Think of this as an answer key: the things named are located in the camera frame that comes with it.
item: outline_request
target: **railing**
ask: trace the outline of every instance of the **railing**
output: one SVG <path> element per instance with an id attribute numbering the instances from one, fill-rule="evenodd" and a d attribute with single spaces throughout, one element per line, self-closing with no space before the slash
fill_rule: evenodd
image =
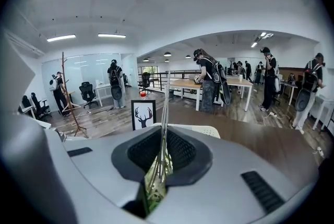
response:
<path id="1" fill-rule="evenodd" d="M 171 71 L 171 81 L 178 80 L 178 79 L 187 79 L 189 75 L 198 75 L 200 74 L 200 70 L 174 70 Z M 142 87 L 142 74 L 138 74 L 139 82 L 138 86 Z M 150 75 L 150 86 L 148 87 L 149 90 L 154 90 L 158 92 L 164 92 L 165 85 L 168 82 L 168 72 L 165 73 L 153 73 Z M 194 93 L 195 90 L 184 90 L 184 92 Z"/>

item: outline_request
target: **wooden floor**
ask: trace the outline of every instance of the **wooden floor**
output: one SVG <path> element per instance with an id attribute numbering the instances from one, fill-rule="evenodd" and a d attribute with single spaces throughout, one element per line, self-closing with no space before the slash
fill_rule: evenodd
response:
<path id="1" fill-rule="evenodd" d="M 293 106 L 294 102 L 292 102 L 291 106 L 288 106 L 288 98 L 281 97 L 281 104 L 273 105 L 270 108 L 270 111 L 276 113 L 279 119 L 273 116 L 267 117 L 268 112 L 262 112 L 258 107 L 258 105 L 263 101 L 263 88 L 264 87 L 262 85 L 254 86 L 247 112 L 244 111 L 246 98 L 241 99 L 240 95 L 237 94 L 236 89 L 234 88 L 233 92 L 231 93 L 232 101 L 229 106 L 225 105 L 222 108 L 218 105 L 215 105 L 215 119 L 218 119 L 219 117 L 224 119 L 227 117 L 229 119 L 239 120 L 252 124 L 289 128 L 289 119 L 293 119 L 295 115 L 295 109 Z M 112 106 L 112 99 L 109 98 L 103 100 L 103 107 L 96 106 L 94 104 L 91 109 L 86 107 L 86 109 L 80 108 L 75 110 L 78 122 L 81 126 L 87 128 L 87 135 L 90 138 L 98 138 L 105 135 L 113 135 L 132 130 L 131 99 L 134 100 L 141 98 L 139 97 L 138 90 L 136 88 L 127 88 L 126 92 L 125 108 L 107 111 L 107 109 Z M 163 98 L 163 94 L 157 92 L 152 92 L 147 96 L 147 99 L 156 100 L 157 110 L 162 108 Z M 174 97 L 170 99 L 170 104 L 178 104 L 184 108 L 191 108 L 195 110 L 196 101 Z M 72 125 L 74 123 L 73 119 L 70 119 L 71 117 L 62 117 L 58 113 L 53 113 L 52 115 L 53 117 L 49 120 L 49 122 L 52 124 L 52 127 L 57 127 L 59 131 L 64 132 L 69 136 L 74 135 L 76 127 Z M 312 130 L 313 124 L 314 120 L 309 117 L 304 125 L 305 133 L 303 137 L 310 147 L 316 149 L 318 146 L 320 146 L 324 151 L 325 156 L 329 157 L 333 149 L 333 142 L 332 138 L 330 137 L 331 135 L 327 132 L 320 133 L 320 124 L 318 124 L 316 130 Z M 322 157 L 318 153 L 314 154 L 313 156 L 317 165 L 320 165 L 323 160 Z"/>

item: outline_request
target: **coat rack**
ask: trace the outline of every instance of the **coat rack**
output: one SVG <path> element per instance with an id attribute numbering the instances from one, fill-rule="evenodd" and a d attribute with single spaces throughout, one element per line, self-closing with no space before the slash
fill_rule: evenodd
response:
<path id="1" fill-rule="evenodd" d="M 74 136 L 76 136 L 77 133 L 78 133 L 78 131 L 80 130 L 80 131 L 84 134 L 84 136 L 88 138 L 87 134 L 83 131 L 83 129 L 84 129 L 85 131 L 86 131 L 87 129 L 84 128 L 84 127 L 82 127 L 82 126 L 79 126 L 79 123 L 78 123 L 78 121 L 77 121 L 77 119 L 76 119 L 76 117 L 75 117 L 75 115 L 74 115 L 74 112 L 73 112 L 73 105 L 72 105 L 72 103 L 71 103 L 71 101 L 70 101 L 69 94 L 68 94 L 68 92 L 67 92 L 67 87 L 66 87 L 66 82 L 67 82 L 67 81 L 66 81 L 66 78 L 65 78 L 65 66 L 64 66 L 64 63 L 65 63 L 66 61 L 67 61 L 67 59 L 64 60 L 64 52 L 62 52 L 62 67 L 63 67 L 64 87 L 65 87 L 65 94 L 66 94 L 66 99 L 67 99 L 67 105 L 68 105 L 69 111 L 71 112 L 71 114 L 72 114 L 72 116 L 73 116 L 73 119 L 74 119 L 74 121 L 75 121 L 75 123 L 76 123 L 76 125 L 77 125 L 77 130 L 75 131 Z"/>

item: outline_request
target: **framed picture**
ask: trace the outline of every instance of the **framed picture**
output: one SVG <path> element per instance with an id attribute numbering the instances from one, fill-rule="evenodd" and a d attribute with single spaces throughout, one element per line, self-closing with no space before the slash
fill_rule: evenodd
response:
<path id="1" fill-rule="evenodd" d="M 155 100 L 132 100 L 131 115 L 133 130 L 153 125 L 157 121 Z"/>

